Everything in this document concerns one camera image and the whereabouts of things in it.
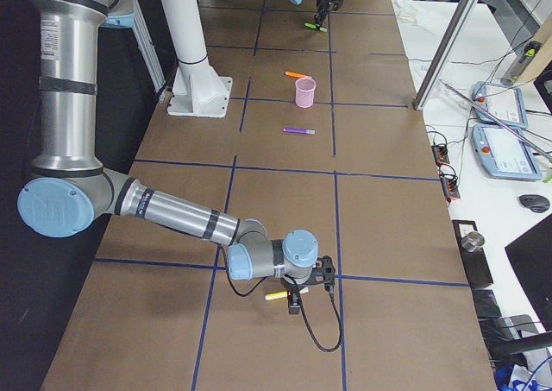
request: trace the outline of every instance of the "white desk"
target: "white desk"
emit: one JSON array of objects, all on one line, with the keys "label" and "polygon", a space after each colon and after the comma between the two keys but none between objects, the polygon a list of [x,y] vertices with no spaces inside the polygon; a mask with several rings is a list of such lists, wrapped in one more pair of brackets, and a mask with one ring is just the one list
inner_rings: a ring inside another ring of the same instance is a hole
[{"label": "white desk", "polygon": [[[411,60],[412,77],[418,89],[430,63],[413,59],[431,60],[433,58],[457,4],[401,0],[394,5],[406,55]],[[516,44],[525,40],[516,39]],[[492,60],[502,56],[509,49],[509,43],[489,9],[484,4],[478,4],[458,38],[449,61]],[[514,58],[514,54],[505,58],[497,76],[492,81],[499,83],[501,75]],[[497,62],[490,62],[475,66],[448,63],[442,79],[465,95],[469,95],[472,85],[477,81],[486,80],[496,64]],[[522,91],[526,109],[548,111],[532,84],[524,85]],[[452,96],[450,92],[445,92],[442,87],[437,87],[423,109],[423,118],[426,125],[431,125],[435,130],[442,132],[452,142],[464,136],[469,112],[470,109],[458,98]],[[529,130],[552,138],[552,117],[528,114],[528,118]],[[536,193],[552,200],[552,183],[489,178],[476,159],[471,143],[471,129],[470,127],[463,153],[460,144],[448,147],[451,164],[457,172],[461,171],[459,187],[461,199],[451,203],[448,208],[450,217],[475,221],[479,232],[485,237],[486,259],[494,279],[491,289],[494,291],[502,314],[513,316],[526,313],[533,320],[538,320],[511,268],[505,246],[552,213],[552,210],[548,210],[543,214],[537,214],[525,209],[518,203],[518,196]],[[550,142],[537,139],[527,133],[525,136],[544,150],[552,149]],[[439,136],[436,136],[436,142],[441,142]],[[540,156],[537,157],[539,158],[543,175],[548,176],[550,170],[545,160]]]}]

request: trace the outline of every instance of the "pink cup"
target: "pink cup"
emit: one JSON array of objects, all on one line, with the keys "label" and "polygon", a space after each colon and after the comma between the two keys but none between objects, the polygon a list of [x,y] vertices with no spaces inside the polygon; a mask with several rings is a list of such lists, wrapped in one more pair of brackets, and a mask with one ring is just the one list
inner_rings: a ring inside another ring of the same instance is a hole
[{"label": "pink cup", "polygon": [[314,102],[314,90],[317,82],[313,78],[301,78],[295,81],[295,104],[299,108],[310,108]]}]

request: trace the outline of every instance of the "yellow marker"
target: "yellow marker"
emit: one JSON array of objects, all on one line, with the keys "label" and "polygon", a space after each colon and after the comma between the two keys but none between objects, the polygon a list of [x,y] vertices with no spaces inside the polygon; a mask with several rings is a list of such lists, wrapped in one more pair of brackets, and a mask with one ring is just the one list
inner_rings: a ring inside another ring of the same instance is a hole
[{"label": "yellow marker", "polygon": [[307,76],[306,74],[295,73],[295,72],[285,72],[285,75],[289,76],[290,78],[297,78],[297,79],[310,77],[310,76]]},{"label": "yellow marker", "polygon": [[[299,292],[300,293],[308,293],[309,288],[304,287]],[[265,295],[265,300],[275,300],[275,299],[283,299],[283,298],[287,298],[287,291],[286,290],[284,290],[282,292],[269,293],[269,294]]]}]

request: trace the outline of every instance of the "marker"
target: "marker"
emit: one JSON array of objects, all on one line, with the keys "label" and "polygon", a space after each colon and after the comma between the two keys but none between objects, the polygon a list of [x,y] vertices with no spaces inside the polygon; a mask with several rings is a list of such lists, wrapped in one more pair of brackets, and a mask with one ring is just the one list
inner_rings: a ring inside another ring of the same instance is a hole
[{"label": "marker", "polygon": [[327,28],[325,27],[322,27],[322,26],[318,26],[316,24],[312,24],[311,22],[306,22],[304,24],[305,27],[308,27],[308,28],[311,28],[313,30],[316,30],[316,31],[323,31],[324,33],[328,31]]},{"label": "marker", "polygon": [[290,78],[297,78],[297,79],[310,77],[310,76],[307,76],[306,74],[295,73],[295,72],[285,72],[285,75],[289,76]]},{"label": "marker", "polygon": [[[301,294],[303,293],[308,293],[309,292],[309,288],[308,287],[304,287],[303,289],[301,289],[299,291]],[[283,298],[287,298],[287,291],[284,290],[282,292],[276,292],[276,293],[269,293],[269,294],[265,294],[265,300],[275,300],[275,299],[283,299]]]},{"label": "marker", "polygon": [[300,134],[300,135],[314,135],[316,131],[314,129],[300,129],[300,128],[283,128],[282,131],[288,134]]}]

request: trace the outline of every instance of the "orange marker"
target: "orange marker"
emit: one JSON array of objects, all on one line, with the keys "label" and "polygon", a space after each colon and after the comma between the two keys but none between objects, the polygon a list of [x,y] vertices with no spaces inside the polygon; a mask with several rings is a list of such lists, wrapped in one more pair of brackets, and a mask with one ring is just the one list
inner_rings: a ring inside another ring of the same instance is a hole
[{"label": "orange marker", "polygon": [[310,77],[310,76],[307,76],[306,74],[294,73],[294,72],[285,72],[285,75],[289,76],[290,78],[297,78],[297,79]]}]

